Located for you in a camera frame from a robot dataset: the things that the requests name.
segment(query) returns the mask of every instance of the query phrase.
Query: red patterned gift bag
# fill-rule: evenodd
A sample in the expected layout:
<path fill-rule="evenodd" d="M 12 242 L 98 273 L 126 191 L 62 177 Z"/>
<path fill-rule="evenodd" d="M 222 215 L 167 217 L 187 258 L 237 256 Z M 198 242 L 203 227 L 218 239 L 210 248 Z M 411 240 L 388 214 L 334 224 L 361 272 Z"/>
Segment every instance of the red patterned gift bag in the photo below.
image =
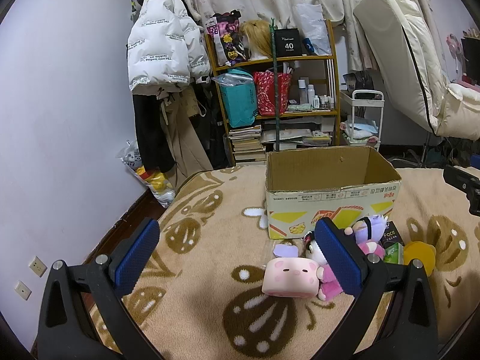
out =
<path fill-rule="evenodd" d="M 274 74 L 270 71 L 258 71 L 253 75 L 253 81 L 257 91 L 258 113 L 264 116 L 275 116 Z M 290 73 L 278 73 L 280 114 L 287 110 L 291 82 Z"/>

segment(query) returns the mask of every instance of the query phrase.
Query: white wall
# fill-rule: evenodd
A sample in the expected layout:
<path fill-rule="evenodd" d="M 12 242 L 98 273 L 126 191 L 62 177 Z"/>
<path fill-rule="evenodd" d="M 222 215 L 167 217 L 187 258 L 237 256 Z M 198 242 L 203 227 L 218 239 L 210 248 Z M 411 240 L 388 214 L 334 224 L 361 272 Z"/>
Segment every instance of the white wall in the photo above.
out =
<path fill-rule="evenodd" d="M 433 17 L 437 23 L 440 39 L 445 53 L 447 74 L 450 80 L 457 77 L 455 72 L 455 59 L 450 55 L 446 38 L 450 33 L 456 35 L 459 41 L 463 37 L 463 30 L 474 27 L 474 21 L 461 0 L 430 0 Z M 340 83 L 342 75 L 348 73 L 346 32 L 342 26 L 334 29 L 335 43 L 337 46 L 337 60 Z M 383 114 L 382 143 L 387 145 L 423 145 L 427 136 L 426 130 L 414 123 L 407 116 L 393 108 L 388 100 L 388 94 L 379 72 L 372 72 L 375 89 L 385 95 L 385 109 Z M 380 113 L 369 110 L 367 117 L 380 121 Z M 436 144 L 437 139 L 430 141 Z"/>
<path fill-rule="evenodd" d="M 30 349 L 48 272 L 82 263 L 140 197 L 115 158 L 134 137 L 130 0 L 16 0 L 0 24 L 0 310 Z M 14 292 L 22 280 L 33 292 Z"/>

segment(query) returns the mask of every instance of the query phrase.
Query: teal bag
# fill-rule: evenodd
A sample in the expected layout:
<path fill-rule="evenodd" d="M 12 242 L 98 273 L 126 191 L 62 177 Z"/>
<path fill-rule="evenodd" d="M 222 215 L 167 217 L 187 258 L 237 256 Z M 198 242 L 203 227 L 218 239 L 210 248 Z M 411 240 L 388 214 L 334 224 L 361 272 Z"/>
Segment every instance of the teal bag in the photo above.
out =
<path fill-rule="evenodd" d="M 228 73 L 243 74 L 252 77 L 243 69 L 229 69 Z M 257 111 L 257 93 L 255 84 L 227 87 L 220 85 L 223 104 L 229 117 L 230 127 L 251 126 L 255 121 Z"/>

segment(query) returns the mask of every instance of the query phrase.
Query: silver screw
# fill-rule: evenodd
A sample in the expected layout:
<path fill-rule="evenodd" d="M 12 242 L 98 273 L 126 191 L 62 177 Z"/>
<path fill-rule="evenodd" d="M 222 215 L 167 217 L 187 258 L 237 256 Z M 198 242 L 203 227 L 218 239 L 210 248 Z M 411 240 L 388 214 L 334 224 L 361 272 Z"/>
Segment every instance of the silver screw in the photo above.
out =
<path fill-rule="evenodd" d="M 106 255 L 106 254 L 100 254 L 99 256 L 97 256 L 97 258 L 95 259 L 95 262 L 99 265 L 103 265 L 105 264 L 107 261 L 109 260 L 109 257 Z"/>
<path fill-rule="evenodd" d="M 413 260 L 412 264 L 417 269 L 420 269 L 423 267 L 423 263 L 419 259 Z"/>
<path fill-rule="evenodd" d="M 60 259 L 57 259 L 56 262 L 53 263 L 52 268 L 58 271 L 60 268 L 63 267 L 63 261 Z"/>
<path fill-rule="evenodd" d="M 368 261 L 370 261 L 372 264 L 378 263 L 380 261 L 380 257 L 378 257 L 375 253 L 370 253 L 367 256 Z"/>

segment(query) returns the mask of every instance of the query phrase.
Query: wall socket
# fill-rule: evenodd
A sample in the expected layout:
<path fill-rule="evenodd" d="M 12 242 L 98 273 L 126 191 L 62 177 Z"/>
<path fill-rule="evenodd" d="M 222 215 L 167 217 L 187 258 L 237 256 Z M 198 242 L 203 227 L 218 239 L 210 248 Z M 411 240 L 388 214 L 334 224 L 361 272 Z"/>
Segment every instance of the wall socket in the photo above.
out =
<path fill-rule="evenodd" d="M 40 261 L 40 259 L 37 256 L 35 256 L 33 261 L 30 264 L 28 264 L 28 266 L 40 278 L 43 276 L 43 274 L 47 270 L 47 266 L 44 263 L 42 263 L 42 261 Z"/>
<path fill-rule="evenodd" d="M 32 291 L 23 284 L 20 280 L 18 281 L 17 285 L 15 286 L 15 292 L 18 293 L 23 299 L 28 300 Z"/>

